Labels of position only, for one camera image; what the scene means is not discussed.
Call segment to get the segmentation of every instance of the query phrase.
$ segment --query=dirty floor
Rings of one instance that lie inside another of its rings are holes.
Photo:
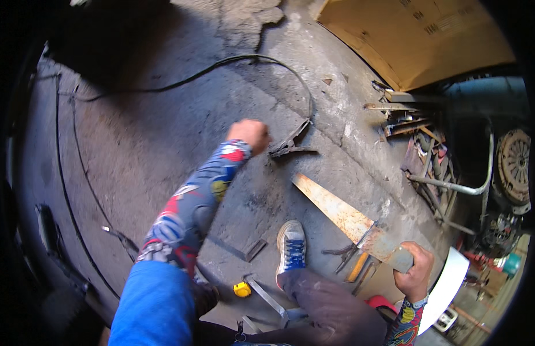
[[[223,57],[258,52],[296,69],[313,94],[313,126],[302,144],[315,147],[319,155],[293,155],[280,162],[265,153],[253,158],[237,175],[219,208],[210,231],[213,237],[204,243],[199,266],[221,287],[223,301],[203,317],[206,321],[236,328],[235,320],[249,315],[259,320],[261,328],[274,328],[277,314],[259,297],[243,300],[232,293],[232,285],[246,273],[255,273],[282,305],[293,306],[275,283],[279,259],[275,239],[279,227],[289,219],[304,225],[308,266],[342,281],[333,274],[340,258],[322,255],[320,250],[339,249],[349,240],[292,185],[294,172],[305,174],[371,219],[378,219],[397,243],[415,240],[434,252],[433,280],[455,236],[437,225],[399,170],[407,140],[380,141],[378,124],[383,115],[362,109],[365,102],[381,96],[370,85],[379,78],[315,22],[322,3],[175,0],[154,17],[143,37],[135,39],[120,67],[117,87],[160,87]],[[116,230],[140,244],[158,211],[224,139],[231,123],[244,117],[264,121],[278,142],[307,114],[302,85],[292,73],[274,64],[243,61],[165,93],[73,103],[62,92],[69,93],[79,85],[79,94],[91,96],[102,89],[52,59],[41,60],[27,125],[14,147],[13,185],[24,216],[23,237],[37,244],[28,255],[45,268],[45,276],[63,280],[38,245],[33,206],[49,204],[70,261],[96,287],[108,321],[118,300],[86,259],[63,200],[55,154],[57,77],[42,78],[56,73],[61,73],[58,126],[68,196],[89,252],[118,294],[132,261],[120,242],[101,230],[106,223],[85,181],[74,125],[86,174],[107,217]],[[332,82],[328,85],[323,79]],[[259,238],[268,244],[250,263],[220,246],[244,250]],[[382,282],[392,285],[392,278]]]

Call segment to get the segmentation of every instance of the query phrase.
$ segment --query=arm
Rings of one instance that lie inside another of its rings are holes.
[[[259,121],[234,123],[227,140],[169,199],[125,284],[111,345],[192,345],[190,284],[198,251],[237,170],[267,147],[267,132]]]
[[[394,271],[396,287],[405,294],[405,298],[400,312],[389,327],[385,346],[414,344],[423,307],[427,304],[427,286],[435,260],[432,253],[416,242],[405,241],[401,245],[414,256],[414,265],[406,273]]]

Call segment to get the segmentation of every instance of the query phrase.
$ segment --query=dark pants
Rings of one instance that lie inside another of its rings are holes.
[[[312,326],[286,328],[247,335],[250,343],[302,345],[377,345],[383,343],[387,324],[375,309],[354,297],[341,285],[305,269],[278,276],[291,300],[296,300],[313,322]],[[236,331],[199,321],[195,325],[195,345],[230,345]]]

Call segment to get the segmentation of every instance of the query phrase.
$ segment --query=electric wire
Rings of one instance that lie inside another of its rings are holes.
[[[56,77],[56,159],[57,159],[57,162],[58,162],[60,180],[61,180],[61,183],[62,183],[63,197],[64,197],[66,205],[68,207],[68,211],[69,211],[69,214],[70,214],[71,222],[72,222],[72,224],[74,226],[75,233],[77,235],[77,239],[81,243],[81,247],[83,248],[83,250],[84,250],[89,262],[92,265],[92,267],[95,269],[95,271],[98,274],[98,276],[100,276],[100,279],[102,279],[102,281],[104,282],[106,287],[110,290],[110,292],[112,292],[112,294],[114,296],[116,296],[117,299],[119,299],[119,294],[117,294],[117,292],[110,286],[110,284],[105,279],[105,277],[102,274],[102,272],[100,271],[100,269],[98,269],[98,266],[96,265],[95,261],[92,259],[92,256],[89,253],[89,250],[85,245],[85,242],[83,240],[83,237],[81,235],[81,232],[79,230],[77,222],[75,220],[75,216],[73,214],[73,210],[71,209],[71,204],[70,204],[70,201],[69,201],[68,192],[67,192],[66,187],[65,187],[65,181],[64,181],[64,178],[63,178],[63,170],[62,170],[61,160],[60,160],[59,119],[58,119],[59,118],[59,96],[60,95],[70,96],[70,100],[69,101],[70,101],[70,103],[72,103],[72,127],[73,127],[73,133],[74,133],[74,137],[75,137],[75,144],[76,144],[76,147],[77,147],[77,154],[78,154],[78,157],[79,157],[79,163],[81,164],[81,168],[83,169],[85,180],[87,182],[87,185],[89,186],[89,190],[91,190],[91,194],[92,194],[92,196],[93,196],[93,198],[94,198],[94,200],[95,200],[95,202],[96,202],[96,204],[98,206],[98,209],[100,210],[102,216],[104,217],[104,219],[105,219],[106,223],[109,225],[109,227],[111,227],[111,229],[114,229],[113,226],[112,226],[112,223],[110,222],[110,219],[106,216],[106,213],[104,211],[104,208],[102,207],[102,204],[98,200],[98,197],[97,197],[97,195],[96,195],[96,193],[95,193],[95,191],[94,191],[94,189],[92,187],[92,184],[90,182],[90,179],[89,179],[89,177],[87,175],[87,170],[85,169],[85,165],[84,165],[84,162],[83,162],[83,156],[81,154],[81,148],[80,148],[79,140],[78,140],[78,136],[77,136],[77,128],[76,128],[76,121],[75,121],[75,115],[76,115],[75,101],[77,100],[77,101],[82,101],[82,102],[93,102],[93,101],[102,99],[104,97],[118,95],[118,94],[121,94],[121,93],[163,93],[165,91],[168,91],[168,90],[174,89],[176,87],[180,87],[180,86],[182,86],[182,85],[184,85],[186,83],[189,83],[189,82],[191,82],[191,81],[203,76],[204,74],[216,69],[217,67],[226,65],[228,63],[239,61],[239,60],[244,60],[244,59],[260,59],[260,58],[261,59],[270,60],[275,64],[278,64],[280,66],[285,67],[287,70],[291,71],[298,78],[298,80],[300,81],[300,83],[304,87],[305,92],[307,93],[308,117],[311,117],[313,115],[313,98],[312,98],[312,93],[310,92],[310,89],[308,88],[308,86],[307,86],[306,82],[304,81],[304,79],[302,79],[302,77],[300,77],[300,75],[293,68],[288,66],[287,64],[283,63],[282,61],[280,61],[278,59],[269,57],[267,55],[261,55],[261,54],[235,55],[233,57],[227,57],[227,58],[218,60],[215,63],[213,63],[212,65],[206,67],[205,69],[203,69],[203,70],[191,75],[190,77],[188,77],[186,79],[183,79],[181,81],[166,85],[164,87],[149,88],[149,89],[119,89],[119,90],[109,91],[109,92],[106,92],[106,93],[101,93],[99,95],[88,97],[88,98],[79,96],[77,94],[76,90],[74,90],[71,93],[60,92],[59,88],[60,88],[60,77],[61,77],[61,74],[57,74],[57,77]]]

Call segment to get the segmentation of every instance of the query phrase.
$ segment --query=rusty flat bar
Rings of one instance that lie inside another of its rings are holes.
[[[389,237],[385,231],[376,227],[373,220],[304,174],[296,173],[292,178],[292,183],[354,244],[358,244],[358,248],[400,272],[407,272],[412,267],[414,262],[412,255]]]

